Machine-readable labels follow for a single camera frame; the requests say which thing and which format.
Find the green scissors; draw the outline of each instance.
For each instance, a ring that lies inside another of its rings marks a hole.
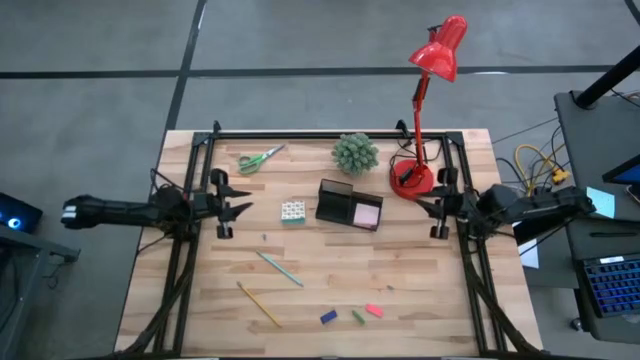
[[[265,162],[268,158],[272,157],[275,153],[280,151],[284,147],[284,145],[285,144],[276,146],[262,155],[240,156],[240,158],[238,159],[238,165],[240,166],[238,172],[242,175],[248,175],[260,170],[260,166],[262,166],[262,163]]]

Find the black desk organizer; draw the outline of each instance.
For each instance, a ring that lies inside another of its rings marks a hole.
[[[353,191],[353,185],[333,180],[322,179],[318,190],[318,208],[316,219],[349,225],[361,229],[376,231],[380,225],[382,214],[382,200],[380,196]],[[378,219],[371,227],[354,223],[358,204],[378,208]]]

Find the gray floor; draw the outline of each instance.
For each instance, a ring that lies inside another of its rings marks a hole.
[[[196,0],[5,0],[0,72],[175,70]],[[209,0],[192,68],[409,66],[426,27],[452,13],[469,21],[460,66],[612,64],[640,27],[622,0]],[[489,128],[494,139],[555,117],[553,95],[600,74],[462,75],[433,81],[425,127]],[[411,119],[414,76],[190,79],[178,129],[388,128]],[[69,197],[143,200],[175,79],[0,80],[0,191],[45,211],[39,233],[82,248],[43,285],[21,359],[109,352],[126,295],[138,229],[66,231]],[[633,75],[619,91],[640,88]],[[557,122],[496,144],[511,159],[544,144]],[[501,168],[503,180],[513,180]],[[640,346],[598,342],[566,324],[571,292],[531,288],[544,346],[556,354],[637,358]]]

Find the wooden tabletop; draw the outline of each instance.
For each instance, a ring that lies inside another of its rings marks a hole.
[[[484,129],[462,131],[474,186],[484,191],[500,182],[489,133]],[[159,170],[178,184],[184,181],[192,134],[168,132],[162,151]],[[241,154],[259,154],[283,143],[286,147],[260,172],[249,177],[238,174],[236,161]],[[477,354],[453,221],[449,221],[448,240],[430,239],[434,221],[420,207],[393,193],[388,162],[398,150],[395,141],[375,141],[380,165],[359,178],[342,174],[332,163],[334,143],[216,141],[213,167],[229,172],[235,189],[253,193],[232,203],[251,201],[254,205],[233,224],[232,240],[216,237],[217,219],[203,221],[183,356]],[[438,147],[437,142],[427,143],[428,156],[435,156]],[[429,163],[434,173],[442,165],[441,154]],[[348,182],[354,191],[384,197],[378,231],[316,220],[318,187],[323,178]],[[290,200],[305,202],[304,225],[281,224],[281,204]],[[145,229],[140,246],[161,235],[158,230]],[[529,342],[541,347],[515,242],[496,236],[487,247],[500,306]],[[116,349],[131,344],[159,307],[170,250],[171,241],[167,240],[138,257]],[[256,250],[270,255],[302,280],[304,288],[260,258]],[[237,281],[278,318],[282,328],[237,287]],[[384,317],[366,313],[364,306],[369,303],[381,307]],[[338,318],[322,325],[320,316],[334,309]],[[352,310],[363,315],[364,326]],[[483,312],[493,343],[488,315]],[[172,328],[170,325],[168,345]]]

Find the lamp shade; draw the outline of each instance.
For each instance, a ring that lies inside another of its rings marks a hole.
[[[449,16],[433,41],[413,53],[409,61],[427,72],[454,82],[458,70],[456,49],[466,32],[467,20],[464,17]]]

